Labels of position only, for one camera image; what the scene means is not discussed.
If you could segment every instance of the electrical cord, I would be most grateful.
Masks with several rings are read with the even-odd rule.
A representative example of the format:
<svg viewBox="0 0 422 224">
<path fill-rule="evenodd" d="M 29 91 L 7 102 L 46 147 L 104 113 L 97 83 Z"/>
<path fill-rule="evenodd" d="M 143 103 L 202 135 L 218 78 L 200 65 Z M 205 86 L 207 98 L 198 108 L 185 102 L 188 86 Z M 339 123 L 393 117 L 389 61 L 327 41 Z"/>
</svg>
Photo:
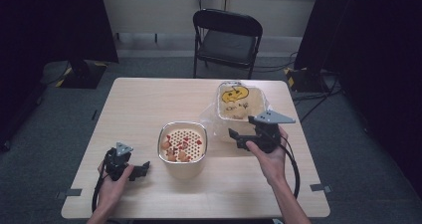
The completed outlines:
<svg viewBox="0 0 422 224">
<path fill-rule="evenodd" d="M 292 168 L 293 168 L 293 172 L 295 174 L 295 191 L 293 193 L 293 195 L 295 196 L 295 198 L 298 199 L 299 196 L 299 191 L 301 189 L 301 176 L 299 174 L 299 168 L 298 168 L 298 164 L 296 163 L 295 160 L 295 156 L 293 155 L 293 151 L 292 151 L 292 147 L 289 143 L 289 141 L 281 136 L 282 139 L 284 139 L 286 141 L 286 143 L 288 144 L 289 149 L 291 150 L 291 152 L 289 152 L 284 146 L 282 146 L 282 144 L 279 141 L 274 140 L 269 134 L 267 134 L 265 131 L 262 130 L 262 133 L 276 146 L 279 146 L 288 156 L 289 160 L 292 163 Z"/>
<path fill-rule="evenodd" d="M 335 77 L 334 80 L 334 84 L 332 85 L 331 89 L 329 90 L 328 94 L 323 94 L 323 95 L 319 95 L 320 98 L 323 98 L 322 100 L 320 100 L 310 111 L 308 111 L 302 118 L 301 118 L 301 122 L 304 122 L 304 120 L 311 114 L 311 112 L 313 112 L 320 104 L 322 104 L 324 101 L 326 101 L 326 99 L 328 99 L 328 97 L 336 95 L 338 93 L 340 93 L 342 91 L 342 89 L 340 89 L 339 91 L 333 93 L 333 90 L 335 88 L 335 85 L 337 84 L 338 81 L 338 76 Z"/>
<path fill-rule="evenodd" d="M 96 211 L 96 209 L 97 209 L 97 201 L 99 199 L 100 189 L 102 188 L 103 182 L 106 179 L 106 176 L 103 177 L 103 174 L 105 173 L 105 169 L 106 169 L 106 155 L 105 155 L 105 159 L 104 159 L 103 164 L 102 164 L 102 169 L 100 171 L 99 180 L 97 181 L 96 188 L 94 189 L 93 203 L 92 203 L 92 206 L 91 206 L 93 212 Z"/>
</svg>

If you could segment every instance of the white wall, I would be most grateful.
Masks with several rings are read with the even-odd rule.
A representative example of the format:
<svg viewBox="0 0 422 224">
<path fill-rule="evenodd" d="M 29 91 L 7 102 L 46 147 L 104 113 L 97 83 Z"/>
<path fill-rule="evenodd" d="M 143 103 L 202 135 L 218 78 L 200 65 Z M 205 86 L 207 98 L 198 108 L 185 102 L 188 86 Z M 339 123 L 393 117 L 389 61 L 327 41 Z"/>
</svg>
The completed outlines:
<svg viewBox="0 0 422 224">
<path fill-rule="evenodd" d="M 202 0 L 202 8 L 255 17 L 264 36 L 301 37 L 315 0 Z M 197 0 L 105 0 L 114 33 L 192 34 Z"/>
</svg>

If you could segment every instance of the food item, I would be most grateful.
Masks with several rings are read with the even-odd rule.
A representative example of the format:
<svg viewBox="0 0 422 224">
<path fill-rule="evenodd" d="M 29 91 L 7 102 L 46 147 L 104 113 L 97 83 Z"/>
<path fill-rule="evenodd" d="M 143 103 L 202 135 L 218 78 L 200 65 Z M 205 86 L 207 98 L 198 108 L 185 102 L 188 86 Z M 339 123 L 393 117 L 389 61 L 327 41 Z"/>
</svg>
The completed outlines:
<svg viewBox="0 0 422 224">
<path fill-rule="evenodd" d="M 166 142 L 161 144 L 161 149 L 167 150 L 170 146 L 171 146 L 170 141 L 166 141 Z"/>
<path fill-rule="evenodd" d="M 177 129 L 168 133 L 166 138 L 167 141 L 161 143 L 160 147 L 169 161 L 195 161 L 205 152 L 202 137 L 193 129 Z"/>
</svg>

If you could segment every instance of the hand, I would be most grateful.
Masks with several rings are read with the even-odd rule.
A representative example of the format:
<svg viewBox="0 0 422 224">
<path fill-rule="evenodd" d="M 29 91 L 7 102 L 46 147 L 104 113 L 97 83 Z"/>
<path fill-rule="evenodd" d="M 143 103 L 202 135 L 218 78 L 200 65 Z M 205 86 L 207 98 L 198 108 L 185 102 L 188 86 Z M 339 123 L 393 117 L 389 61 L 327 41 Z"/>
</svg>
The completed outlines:
<svg viewBox="0 0 422 224">
<path fill-rule="evenodd" d="M 280 143 L 282 146 L 286 147 L 286 140 L 288 139 L 289 135 L 280 125 L 279 131 L 283 137 L 281 138 Z M 287 183 L 285 174 L 286 153 L 279 146 L 276 147 L 273 152 L 265 153 L 253 141 L 247 141 L 246 145 L 248 146 L 249 150 L 257 157 L 264 176 L 267 178 L 267 182 L 271 186 L 273 186 L 277 181 L 284 181 Z"/>
<path fill-rule="evenodd" d="M 124 192 L 124 187 L 126 186 L 132 171 L 133 165 L 129 165 L 117 181 L 111 180 L 111 177 L 109 177 L 106 172 L 103 174 L 105 180 L 100 189 L 98 208 L 108 207 L 112 210 L 114 209 Z"/>
<path fill-rule="evenodd" d="M 101 171 L 103 163 L 99 166 L 99 172 Z M 134 166 L 129 165 L 117 181 L 113 181 L 111 177 L 105 172 L 103 174 L 104 182 L 99 193 L 99 203 L 96 211 L 90 218 L 88 223 L 105 223 L 111 213 L 117 206 L 121 195 L 124 192 L 124 187 L 128 182 L 128 178 L 133 171 Z"/>
<path fill-rule="evenodd" d="M 281 126 L 279 126 L 279 130 L 282 135 L 280 143 L 283 147 L 286 147 L 289 136 Z M 249 150 L 257 156 L 264 176 L 267 178 L 268 184 L 273 188 L 277 203 L 279 204 L 280 211 L 282 212 L 286 223 L 310 224 L 310 219 L 307 217 L 301 205 L 299 205 L 298 200 L 293 195 L 286 180 L 285 151 L 278 146 L 273 152 L 265 153 L 253 141 L 247 141 L 246 145 Z"/>
</svg>

